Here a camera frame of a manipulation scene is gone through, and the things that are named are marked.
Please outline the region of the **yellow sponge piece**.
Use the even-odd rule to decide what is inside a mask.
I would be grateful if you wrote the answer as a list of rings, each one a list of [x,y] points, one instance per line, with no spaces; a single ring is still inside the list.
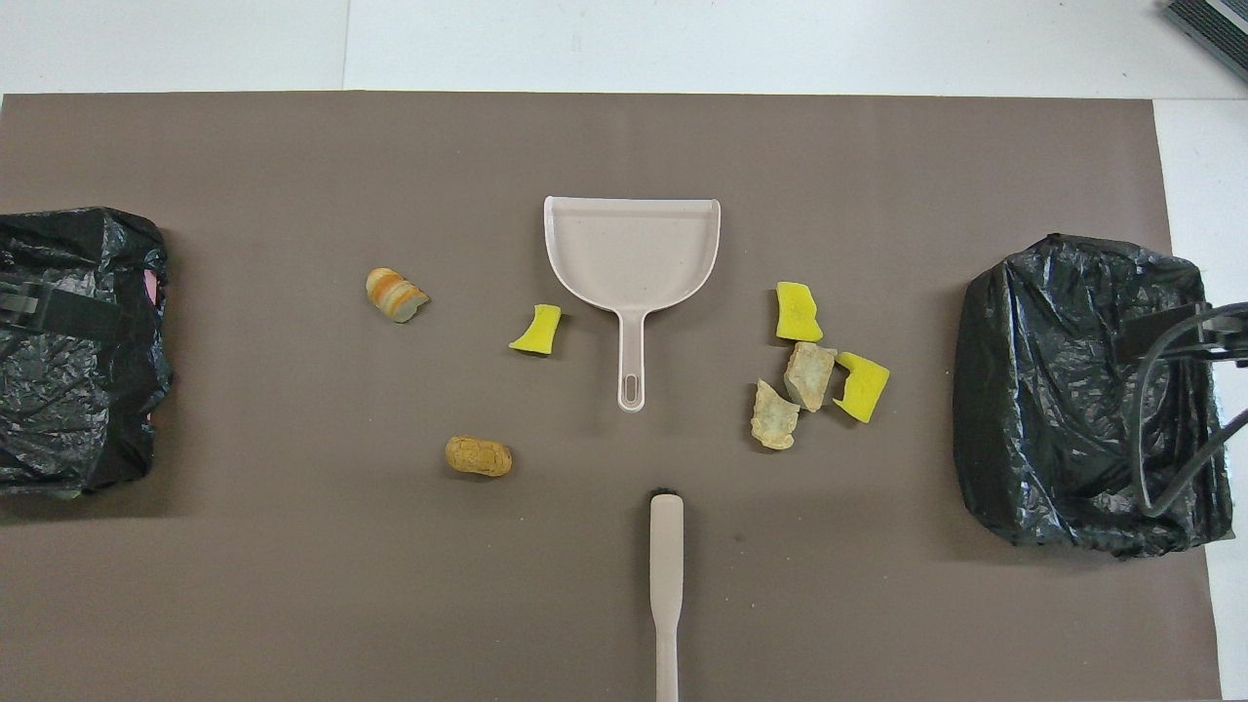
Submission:
[[[846,371],[846,378],[841,396],[834,397],[832,403],[857,422],[870,423],[891,371],[851,352],[837,352],[837,365]]]
[[[539,304],[533,306],[533,317],[525,332],[513,339],[508,349],[522,353],[549,356],[557,342],[557,331],[562,322],[563,310],[558,305]]]
[[[778,321],[775,336],[799,342],[819,342],[824,337],[817,324],[817,304],[806,284],[780,281],[775,286]]]

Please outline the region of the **orange striped croissant piece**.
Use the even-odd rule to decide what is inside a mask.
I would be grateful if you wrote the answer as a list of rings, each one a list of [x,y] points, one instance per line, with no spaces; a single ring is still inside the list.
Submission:
[[[423,289],[388,267],[371,269],[364,290],[369,304],[392,324],[408,324],[431,301]]]

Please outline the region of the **croissant piece with beige underside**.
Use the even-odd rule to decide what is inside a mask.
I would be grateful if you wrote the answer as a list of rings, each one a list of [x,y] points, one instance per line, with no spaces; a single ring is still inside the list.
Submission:
[[[822,408],[837,355],[837,349],[825,349],[807,341],[795,342],[792,356],[782,373],[789,400],[807,412]]]

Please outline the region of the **beige torn bread piece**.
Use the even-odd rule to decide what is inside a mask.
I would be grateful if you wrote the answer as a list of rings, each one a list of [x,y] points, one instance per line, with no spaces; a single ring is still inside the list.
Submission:
[[[765,378],[758,378],[750,426],[753,426],[753,437],[763,445],[763,448],[792,448],[800,412],[801,408],[797,403],[790,403],[771,385],[768,385]]]

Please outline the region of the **brown oval bun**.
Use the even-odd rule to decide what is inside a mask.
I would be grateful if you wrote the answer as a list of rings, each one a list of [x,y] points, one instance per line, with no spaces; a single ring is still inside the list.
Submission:
[[[505,443],[467,435],[451,436],[446,442],[446,462],[458,473],[503,477],[514,467],[514,458]]]

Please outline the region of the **beige plastic dustpan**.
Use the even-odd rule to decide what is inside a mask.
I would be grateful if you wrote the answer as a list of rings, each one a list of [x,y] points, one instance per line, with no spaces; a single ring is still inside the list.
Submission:
[[[548,196],[547,256],[559,284],[618,320],[617,403],[645,406],[646,316],[698,294],[721,245],[715,199]]]

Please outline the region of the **black bag lined bin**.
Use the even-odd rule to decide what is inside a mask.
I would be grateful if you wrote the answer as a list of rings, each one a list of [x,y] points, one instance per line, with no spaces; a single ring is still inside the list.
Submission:
[[[158,276],[158,305],[144,271]],[[162,324],[168,246],[137,214],[105,206],[0,214],[0,275],[114,292],[122,339],[0,326],[0,496],[77,496],[132,483],[154,465],[151,413],[173,387]]]
[[[1126,321],[1207,304],[1188,259],[1052,234],[963,292],[953,463],[963,507],[1013,545],[1159,557],[1229,538],[1209,363],[1114,360]]]

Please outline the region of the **grey ribbed vent device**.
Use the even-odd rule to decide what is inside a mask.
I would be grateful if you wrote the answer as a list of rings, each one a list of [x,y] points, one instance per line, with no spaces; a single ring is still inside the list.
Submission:
[[[1248,0],[1171,0],[1163,16],[1248,82]]]

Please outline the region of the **brown table mat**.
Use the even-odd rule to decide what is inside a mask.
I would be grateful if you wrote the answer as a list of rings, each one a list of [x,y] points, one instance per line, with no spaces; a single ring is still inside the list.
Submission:
[[[713,275],[618,320],[548,196],[715,199]],[[646,502],[681,493],[681,702],[1221,695],[1206,551],[1013,547],[963,510],[963,289],[1055,232],[1164,252],[1126,99],[9,95],[0,214],[114,206],[168,244],[150,476],[0,498],[0,702],[651,702]],[[431,301],[392,324],[388,267]],[[891,371],[870,423],[787,401],[776,284]],[[563,310],[549,356],[508,344]],[[503,477],[447,440],[505,443]]]

